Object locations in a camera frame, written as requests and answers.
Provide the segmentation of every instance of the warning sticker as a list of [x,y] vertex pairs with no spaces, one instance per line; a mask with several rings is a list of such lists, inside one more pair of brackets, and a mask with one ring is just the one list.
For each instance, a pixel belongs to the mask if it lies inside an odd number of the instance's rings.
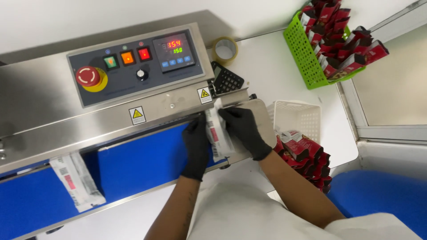
[[131,108],[129,109],[129,113],[131,115],[133,125],[146,122],[142,107]]
[[209,87],[197,89],[197,93],[199,94],[200,102],[202,104],[212,102],[212,96],[211,92],[209,91]]

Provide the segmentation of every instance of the white plastic basket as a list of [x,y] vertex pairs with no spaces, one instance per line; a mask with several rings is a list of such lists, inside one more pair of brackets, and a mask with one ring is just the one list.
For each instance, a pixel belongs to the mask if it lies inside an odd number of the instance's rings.
[[277,100],[267,110],[275,129],[299,130],[320,144],[320,106],[297,100]]

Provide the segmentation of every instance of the green basket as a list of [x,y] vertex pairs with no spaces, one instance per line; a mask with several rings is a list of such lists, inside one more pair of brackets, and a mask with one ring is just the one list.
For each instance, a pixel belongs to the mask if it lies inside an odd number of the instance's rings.
[[[333,82],[328,82],[325,75],[323,74],[323,70],[319,64],[319,61],[314,54],[310,42],[308,41],[304,28],[298,19],[299,14],[300,12],[297,12],[293,17],[292,22],[283,32],[283,36],[285,37],[289,50],[291,50],[295,63],[297,64],[299,72],[301,73],[301,76],[304,79],[305,85],[308,89],[315,89],[322,86],[332,85],[336,82],[348,80],[366,68],[366,66],[362,67],[345,77],[337,79]],[[349,35],[350,30],[348,27],[345,27],[343,38],[347,39]]]

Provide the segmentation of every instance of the black glove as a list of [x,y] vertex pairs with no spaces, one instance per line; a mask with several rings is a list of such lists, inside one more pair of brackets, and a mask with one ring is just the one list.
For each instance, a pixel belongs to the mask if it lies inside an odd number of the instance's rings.
[[188,162],[181,175],[202,181],[209,162],[209,140],[206,136],[206,116],[202,113],[182,131],[182,139],[187,148]]
[[245,108],[223,108],[219,115],[227,122],[227,130],[242,141],[255,161],[263,160],[272,148],[261,138],[254,114]]

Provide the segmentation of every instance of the emergency stop button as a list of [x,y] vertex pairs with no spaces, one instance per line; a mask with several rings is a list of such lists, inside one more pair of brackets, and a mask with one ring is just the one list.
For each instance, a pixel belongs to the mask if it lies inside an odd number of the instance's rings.
[[94,67],[84,66],[76,72],[76,81],[82,86],[92,87],[97,85],[100,80],[99,73]]

